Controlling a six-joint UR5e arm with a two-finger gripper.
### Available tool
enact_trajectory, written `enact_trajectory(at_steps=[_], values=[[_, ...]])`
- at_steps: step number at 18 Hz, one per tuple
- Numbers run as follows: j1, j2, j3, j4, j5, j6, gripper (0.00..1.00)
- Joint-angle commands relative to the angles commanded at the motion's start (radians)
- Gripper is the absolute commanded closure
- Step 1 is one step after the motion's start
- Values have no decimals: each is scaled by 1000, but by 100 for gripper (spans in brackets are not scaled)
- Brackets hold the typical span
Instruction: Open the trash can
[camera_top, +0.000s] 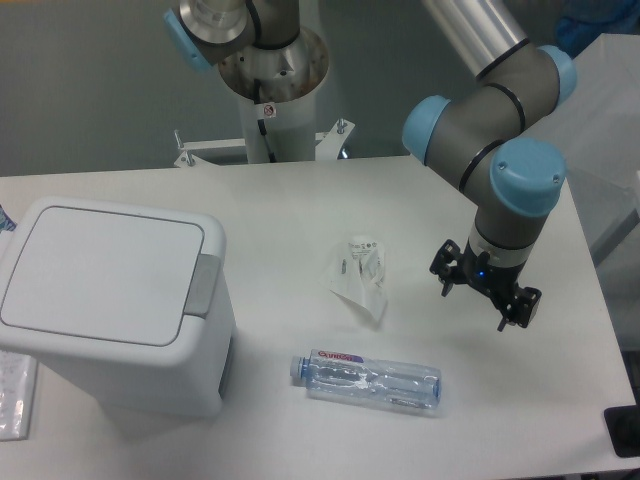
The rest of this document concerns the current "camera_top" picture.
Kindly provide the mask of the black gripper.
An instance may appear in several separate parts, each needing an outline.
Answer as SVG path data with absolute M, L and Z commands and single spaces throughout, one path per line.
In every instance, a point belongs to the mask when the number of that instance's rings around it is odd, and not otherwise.
M 542 292 L 517 285 L 525 263 L 502 267 L 490 264 L 488 258 L 488 252 L 476 255 L 469 246 L 461 251 L 453 240 L 447 239 L 437 251 L 429 271 L 442 284 L 442 297 L 446 297 L 454 285 L 464 284 L 489 298 L 502 315 L 499 332 L 507 325 L 527 328 L 536 315 Z

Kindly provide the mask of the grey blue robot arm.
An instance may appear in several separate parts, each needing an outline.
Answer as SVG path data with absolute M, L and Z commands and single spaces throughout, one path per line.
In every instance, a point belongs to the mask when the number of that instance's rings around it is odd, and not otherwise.
M 404 147 L 476 205 L 464 246 L 445 242 L 430 270 L 445 290 L 487 297 L 503 325 L 527 327 L 541 293 L 518 278 L 566 176 L 557 148 L 526 136 L 574 91 L 572 59 L 534 46 L 500 1 L 429 1 L 426 10 L 478 82 L 468 97 L 430 96 L 408 115 Z M 237 98 L 252 163 L 315 160 L 315 93 L 326 78 L 323 41 L 295 1 L 182 1 L 163 16 L 197 71 L 216 69 Z

